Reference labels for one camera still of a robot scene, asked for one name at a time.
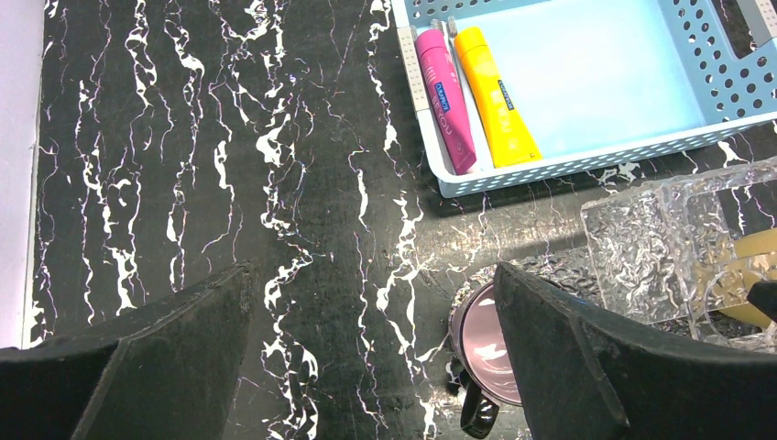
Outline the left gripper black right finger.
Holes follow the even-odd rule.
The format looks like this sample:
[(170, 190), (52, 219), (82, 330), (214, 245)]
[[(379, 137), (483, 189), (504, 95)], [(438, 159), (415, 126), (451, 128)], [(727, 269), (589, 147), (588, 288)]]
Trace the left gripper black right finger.
[(773, 439), (776, 357), (639, 324), (508, 263), (498, 319), (536, 439)]

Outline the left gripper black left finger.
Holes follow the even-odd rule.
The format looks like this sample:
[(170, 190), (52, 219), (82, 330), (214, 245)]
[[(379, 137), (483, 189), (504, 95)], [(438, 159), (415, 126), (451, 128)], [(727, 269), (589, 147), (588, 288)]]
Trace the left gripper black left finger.
[(4, 439), (218, 439), (256, 306), (243, 261), (158, 301), (1, 352)]

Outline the purple mug black rim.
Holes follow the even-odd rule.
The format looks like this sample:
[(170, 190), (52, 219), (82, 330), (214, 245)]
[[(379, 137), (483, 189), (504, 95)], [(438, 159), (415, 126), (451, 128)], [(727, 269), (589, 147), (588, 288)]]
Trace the purple mug black rim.
[(491, 433), (501, 407), (522, 405), (495, 297), (492, 281), (462, 288), (448, 317), (451, 346), (462, 366), (456, 377), (465, 389), (460, 427), (475, 439)]

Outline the yellow mug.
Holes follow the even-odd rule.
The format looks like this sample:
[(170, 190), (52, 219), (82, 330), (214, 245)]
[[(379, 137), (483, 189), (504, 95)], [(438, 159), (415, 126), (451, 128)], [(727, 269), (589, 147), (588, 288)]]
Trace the yellow mug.
[(720, 312), (743, 324), (766, 330), (773, 320), (747, 299), (759, 281), (776, 280), (776, 229), (734, 239), (733, 248), (713, 261), (705, 278), (703, 305), (706, 312)]

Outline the yellow toothpaste tube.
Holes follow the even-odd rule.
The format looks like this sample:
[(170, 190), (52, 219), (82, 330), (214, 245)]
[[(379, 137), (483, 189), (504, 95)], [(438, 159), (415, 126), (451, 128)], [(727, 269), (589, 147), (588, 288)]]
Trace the yellow toothpaste tube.
[(509, 94), (482, 30), (467, 27), (458, 31), (454, 49), (474, 97), (493, 166), (540, 160), (540, 149)]

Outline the blue plastic basket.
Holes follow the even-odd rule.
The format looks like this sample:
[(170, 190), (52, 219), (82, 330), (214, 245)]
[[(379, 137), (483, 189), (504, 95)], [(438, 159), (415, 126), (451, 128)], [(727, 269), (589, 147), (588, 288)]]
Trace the blue plastic basket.
[[(454, 198), (717, 143), (776, 117), (769, 1), (395, 1), (426, 157)], [(433, 20), (480, 28), (542, 159), (458, 175), (434, 121), (414, 40)]]

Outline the pink toothpaste tube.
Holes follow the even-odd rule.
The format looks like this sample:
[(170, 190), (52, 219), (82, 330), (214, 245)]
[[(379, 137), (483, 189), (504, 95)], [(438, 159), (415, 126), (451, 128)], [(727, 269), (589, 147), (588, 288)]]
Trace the pink toothpaste tube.
[(467, 174), (476, 164), (476, 150), (462, 87), (443, 32), (437, 28), (423, 31), (415, 40), (415, 49), (454, 173)]

